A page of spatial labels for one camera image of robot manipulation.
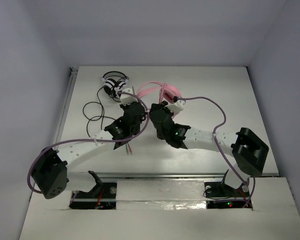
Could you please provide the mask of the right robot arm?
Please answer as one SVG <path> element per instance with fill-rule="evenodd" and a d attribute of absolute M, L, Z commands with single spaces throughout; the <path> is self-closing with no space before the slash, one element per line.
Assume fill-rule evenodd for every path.
<path fill-rule="evenodd" d="M 249 178 L 262 176 L 269 147 L 251 129 L 242 127 L 236 133 L 200 130 L 175 123 L 173 115 L 178 110 L 181 108 L 166 101 L 151 105 L 149 117 L 157 138 L 176 149 L 202 149 L 233 157 L 235 165 L 229 166 L 220 185 L 225 196 L 233 196 Z"/>

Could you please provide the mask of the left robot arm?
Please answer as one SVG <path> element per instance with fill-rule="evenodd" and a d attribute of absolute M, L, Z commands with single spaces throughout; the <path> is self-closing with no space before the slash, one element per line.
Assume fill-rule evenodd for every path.
<path fill-rule="evenodd" d="M 45 147 L 32 163 L 27 181 L 33 179 L 42 194 L 49 200 L 60 195 L 70 182 L 68 173 L 74 167 L 99 154 L 124 146 L 145 129 L 141 123 L 149 120 L 142 103 L 122 104 L 123 116 L 106 126 L 96 136 L 88 139 L 71 139 Z"/>

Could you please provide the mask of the pink headphones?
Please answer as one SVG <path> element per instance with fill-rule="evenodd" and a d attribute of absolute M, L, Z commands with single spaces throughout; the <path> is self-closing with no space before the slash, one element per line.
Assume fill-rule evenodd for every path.
<path fill-rule="evenodd" d="M 173 104 L 182 97 L 182 94 L 177 87 L 159 81 L 149 81 L 144 83 L 138 88 L 136 95 L 141 99 L 156 90 L 159 90 L 158 103 L 166 100 L 169 104 Z"/>

